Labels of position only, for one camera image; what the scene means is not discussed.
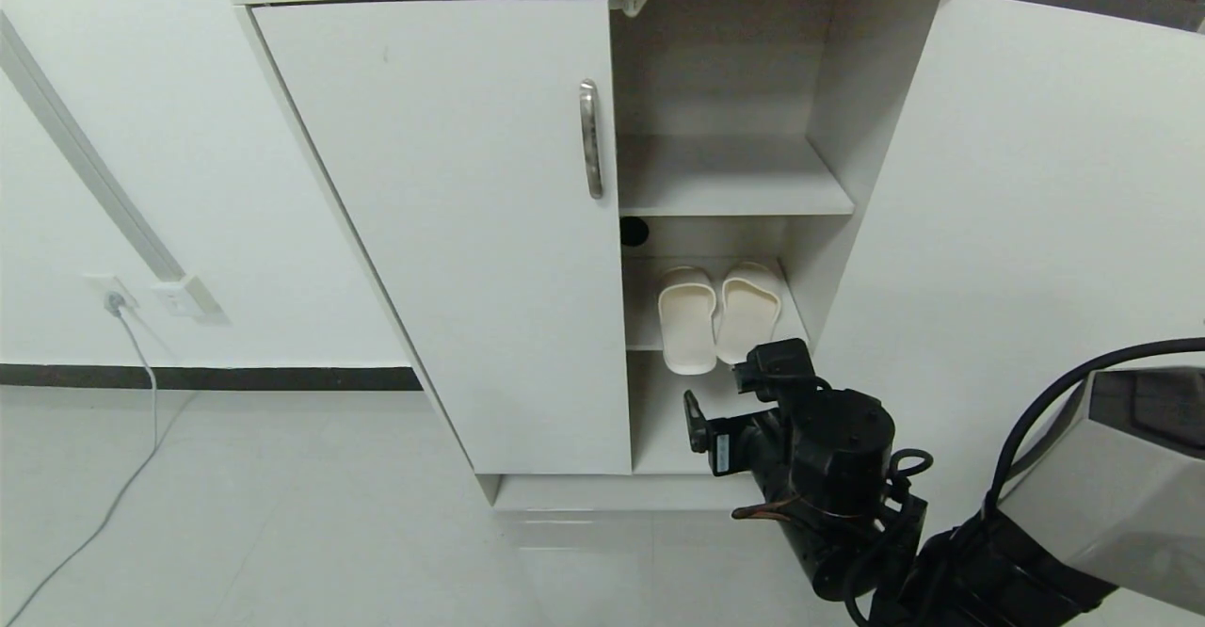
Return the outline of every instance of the white wall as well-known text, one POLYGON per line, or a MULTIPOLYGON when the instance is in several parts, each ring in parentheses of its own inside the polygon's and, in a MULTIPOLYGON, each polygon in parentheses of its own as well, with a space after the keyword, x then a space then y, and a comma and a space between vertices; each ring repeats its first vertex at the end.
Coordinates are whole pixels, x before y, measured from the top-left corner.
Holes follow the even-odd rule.
POLYGON ((0 362, 134 363, 80 279, 113 273, 142 305, 157 364, 405 364, 227 0, 2 6, 130 198, 230 323, 165 315, 147 292, 153 277, 2 81, 0 362))

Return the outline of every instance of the shoe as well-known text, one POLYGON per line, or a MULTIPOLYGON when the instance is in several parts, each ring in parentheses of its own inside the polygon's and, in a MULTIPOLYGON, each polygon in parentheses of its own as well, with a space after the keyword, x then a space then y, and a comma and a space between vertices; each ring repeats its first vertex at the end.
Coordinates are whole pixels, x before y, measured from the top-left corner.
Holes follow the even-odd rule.
POLYGON ((703 375, 716 368, 716 338, 711 315, 716 314, 716 289, 696 266, 666 271, 657 293, 662 322, 662 356, 678 375, 703 375))
POLYGON ((719 361, 736 365, 753 347, 774 340, 783 288, 777 274, 757 263, 743 262, 728 271, 719 288, 724 307, 716 335, 719 361))

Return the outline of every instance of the floor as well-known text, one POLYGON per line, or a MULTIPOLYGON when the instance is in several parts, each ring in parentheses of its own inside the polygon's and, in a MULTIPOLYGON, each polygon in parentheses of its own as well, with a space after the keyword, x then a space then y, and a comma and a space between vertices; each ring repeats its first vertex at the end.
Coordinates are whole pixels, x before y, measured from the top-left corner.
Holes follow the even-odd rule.
MULTIPOLYGON (((774 525, 495 515, 417 393, 166 392, 163 447, 14 627, 851 625, 774 525)), ((149 447, 147 392, 0 388, 0 615, 149 447)), ((1076 627, 1200 627, 1134 594, 1076 627)))

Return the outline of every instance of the white cord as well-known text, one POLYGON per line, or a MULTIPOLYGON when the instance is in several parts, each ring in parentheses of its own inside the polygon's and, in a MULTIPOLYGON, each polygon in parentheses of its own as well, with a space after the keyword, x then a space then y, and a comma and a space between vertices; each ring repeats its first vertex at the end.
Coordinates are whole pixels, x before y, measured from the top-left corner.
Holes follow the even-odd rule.
POLYGON ((100 535, 100 532, 102 532, 105 527, 108 526, 108 520, 112 518, 113 512, 117 510, 117 505, 122 502, 122 498, 125 497, 125 491, 129 490, 130 484, 134 484, 134 480, 139 477, 139 474, 142 474, 142 469, 145 469, 147 463, 151 462, 151 458, 153 458, 155 453, 159 452, 159 381, 155 379, 154 370, 151 368, 151 364, 147 363, 147 358, 142 356, 142 347, 139 347, 139 341, 136 338, 134 338, 134 332, 130 330, 130 324, 127 323, 125 317, 122 316, 120 307, 123 306, 125 306, 125 300, 120 297, 120 294, 108 293, 105 297, 105 309, 108 311, 108 314, 116 316, 117 321, 122 322, 122 327, 125 328, 125 334, 130 336, 130 344, 134 345, 135 353, 139 354, 139 361, 142 362, 142 368, 146 369, 147 375, 151 376, 151 423, 152 423, 151 453, 147 456, 147 459, 142 461, 142 464, 139 464, 139 468, 125 481, 125 485, 122 486, 122 490, 117 492, 117 497, 113 498, 113 504, 108 505, 108 511, 105 512, 105 518, 100 522, 100 526, 96 527, 96 529, 92 533, 92 535, 88 535, 87 540, 84 540, 82 545, 76 547, 76 550, 72 553, 67 555, 66 558, 59 562, 59 564, 54 567, 54 570, 49 572, 49 574, 47 574, 46 578, 43 578, 42 581, 37 584, 36 587, 34 587, 34 592, 30 592, 29 596, 25 598, 25 600, 22 602, 20 608, 17 609, 17 613, 12 614, 12 617, 10 617, 7 622, 5 622, 5 627, 12 627, 12 623, 17 622, 17 619, 20 617, 20 614, 25 613, 25 608, 28 608, 29 603, 34 600, 34 597, 36 597, 39 592, 42 592, 42 587, 46 587, 46 585, 51 581, 51 579, 54 578, 58 574, 58 572, 63 569, 64 566, 66 566, 72 558, 75 558, 77 553, 82 552, 84 547, 92 544, 92 541, 95 540, 96 535, 100 535))

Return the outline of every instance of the baseboard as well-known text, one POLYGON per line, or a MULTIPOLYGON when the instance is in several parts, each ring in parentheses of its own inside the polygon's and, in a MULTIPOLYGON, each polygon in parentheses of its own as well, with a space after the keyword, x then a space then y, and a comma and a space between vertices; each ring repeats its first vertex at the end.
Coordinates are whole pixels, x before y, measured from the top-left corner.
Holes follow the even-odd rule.
MULTIPOLYGON (((155 368, 160 389, 241 392, 418 392, 412 368, 155 368)), ((0 385, 146 389, 146 370, 124 365, 0 364, 0 385)))

